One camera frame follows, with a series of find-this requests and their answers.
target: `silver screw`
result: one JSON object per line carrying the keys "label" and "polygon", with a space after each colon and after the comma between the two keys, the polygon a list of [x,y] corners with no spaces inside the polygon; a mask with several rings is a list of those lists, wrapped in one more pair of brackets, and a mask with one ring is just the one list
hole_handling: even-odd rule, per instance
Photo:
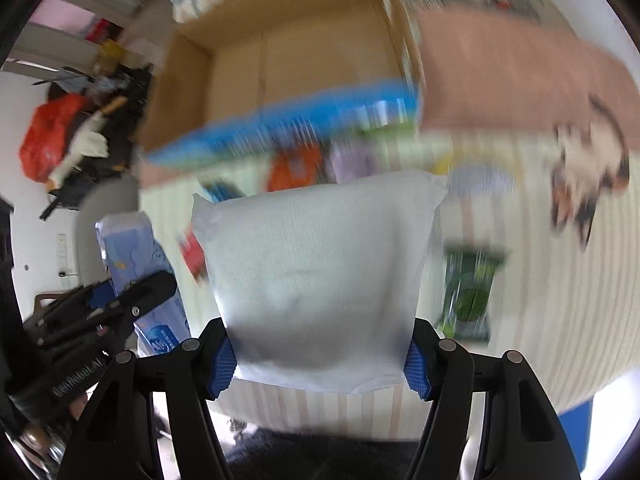
{"label": "silver screw", "polygon": [[116,362],[120,365],[128,363],[129,361],[131,361],[131,352],[125,350],[124,352],[120,352],[116,355]]}
{"label": "silver screw", "polygon": [[182,342],[182,348],[184,348],[187,352],[193,352],[194,350],[197,350],[200,347],[200,342],[192,337],[190,339],[185,339]]}
{"label": "silver screw", "polygon": [[516,352],[515,350],[509,350],[507,352],[507,359],[512,363],[520,364],[524,359],[524,357],[522,357],[522,354],[520,352]]}
{"label": "silver screw", "polygon": [[441,339],[438,346],[445,352],[453,352],[458,347],[458,344],[453,339]]}

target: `green snack bag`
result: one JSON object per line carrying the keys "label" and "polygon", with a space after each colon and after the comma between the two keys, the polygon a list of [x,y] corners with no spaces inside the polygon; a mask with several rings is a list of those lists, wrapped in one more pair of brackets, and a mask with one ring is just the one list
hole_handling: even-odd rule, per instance
{"label": "green snack bag", "polygon": [[504,254],[453,246],[446,247],[445,254],[446,289],[438,329],[451,339],[489,341],[486,305]]}

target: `white bag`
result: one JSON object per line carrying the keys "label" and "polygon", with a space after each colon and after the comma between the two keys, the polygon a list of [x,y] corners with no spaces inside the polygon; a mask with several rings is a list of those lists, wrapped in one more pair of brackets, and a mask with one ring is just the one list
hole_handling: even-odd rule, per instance
{"label": "white bag", "polygon": [[446,179],[411,170],[213,204],[194,195],[236,377],[359,394],[401,383]]}

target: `orange package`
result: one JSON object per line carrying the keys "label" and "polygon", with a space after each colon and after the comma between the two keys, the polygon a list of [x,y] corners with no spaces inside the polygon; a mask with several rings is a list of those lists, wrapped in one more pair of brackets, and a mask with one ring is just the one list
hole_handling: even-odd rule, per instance
{"label": "orange package", "polygon": [[66,152],[66,130],[88,99],[67,94],[36,108],[22,146],[22,172],[36,182],[46,182],[49,173]]}
{"label": "orange package", "polygon": [[267,191],[312,186],[318,180],[321,164],[322,153],[317,145],[300,146],[279,153],[273,161]]}

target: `purple tissue package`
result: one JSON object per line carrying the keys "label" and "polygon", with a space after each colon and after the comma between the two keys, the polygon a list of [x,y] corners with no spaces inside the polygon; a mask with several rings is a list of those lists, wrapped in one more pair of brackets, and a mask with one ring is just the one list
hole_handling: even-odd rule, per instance
{"label": "purple tissue package", "polygon": [[[174,272],[143,212],[108,215],[95,227],[104,268],[116,294],[158,270]],[[134,325],[147,349],[156,354],[170,352],[191,337],[179,290]]]}

